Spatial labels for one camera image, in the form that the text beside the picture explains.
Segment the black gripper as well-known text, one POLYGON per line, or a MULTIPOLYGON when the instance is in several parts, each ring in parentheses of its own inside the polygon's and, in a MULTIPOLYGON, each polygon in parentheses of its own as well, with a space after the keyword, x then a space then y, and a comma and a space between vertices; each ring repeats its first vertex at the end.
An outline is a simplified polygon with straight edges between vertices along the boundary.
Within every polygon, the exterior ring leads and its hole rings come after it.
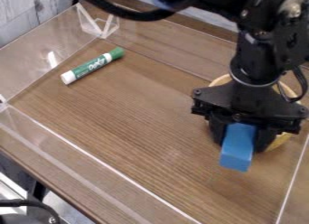
POLYGON ((288 102, 272 87, 252 88, 235 81, 198 88, 191 93, 194 115, 205 117, 214 142, 222 145, 227 125, 235 122, 258 128, 254 151, 262 153, 274 142, 278 131, 298 134, 309 110, 288 102))

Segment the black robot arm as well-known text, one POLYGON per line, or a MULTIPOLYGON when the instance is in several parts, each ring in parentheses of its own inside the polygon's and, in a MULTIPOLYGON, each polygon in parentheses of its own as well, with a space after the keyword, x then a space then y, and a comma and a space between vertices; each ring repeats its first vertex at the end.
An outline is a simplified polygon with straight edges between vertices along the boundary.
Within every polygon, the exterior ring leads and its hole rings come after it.
POLYGON ((229 82, 191 92, 191 112, 209 121, 214 141, 223 143, 229 125, 257 128, 253 150, 264 152, 277 136, 297 134, 309 110, 302 96, 285 92, 281 77, 292 73, 309 90, 301 65, 309 61, 309 0, 153 0, 178 12, 190 7, 219 14, 237 24, 237 49, 229 82))

